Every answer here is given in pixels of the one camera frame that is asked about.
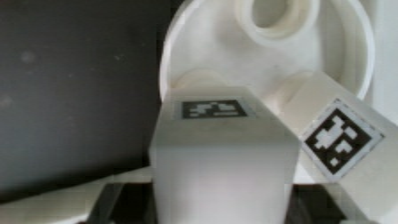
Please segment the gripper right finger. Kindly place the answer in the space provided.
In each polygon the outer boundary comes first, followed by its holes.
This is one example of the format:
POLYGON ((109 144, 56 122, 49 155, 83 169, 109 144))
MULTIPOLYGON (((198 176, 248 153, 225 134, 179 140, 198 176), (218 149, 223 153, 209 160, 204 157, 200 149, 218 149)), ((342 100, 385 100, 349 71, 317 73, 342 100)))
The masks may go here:
POLYGON ((328 184, 294 184, 284 224, 358 224, 362 212, 346 192, 328 184))

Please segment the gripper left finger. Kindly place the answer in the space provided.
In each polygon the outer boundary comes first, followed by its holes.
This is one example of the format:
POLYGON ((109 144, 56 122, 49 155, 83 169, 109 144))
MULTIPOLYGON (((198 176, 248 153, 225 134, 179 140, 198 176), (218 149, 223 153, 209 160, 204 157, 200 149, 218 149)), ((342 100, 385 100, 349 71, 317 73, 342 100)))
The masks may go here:
POLYGON ((156 224, 149 183, 104 185, 85 224, 156 224))

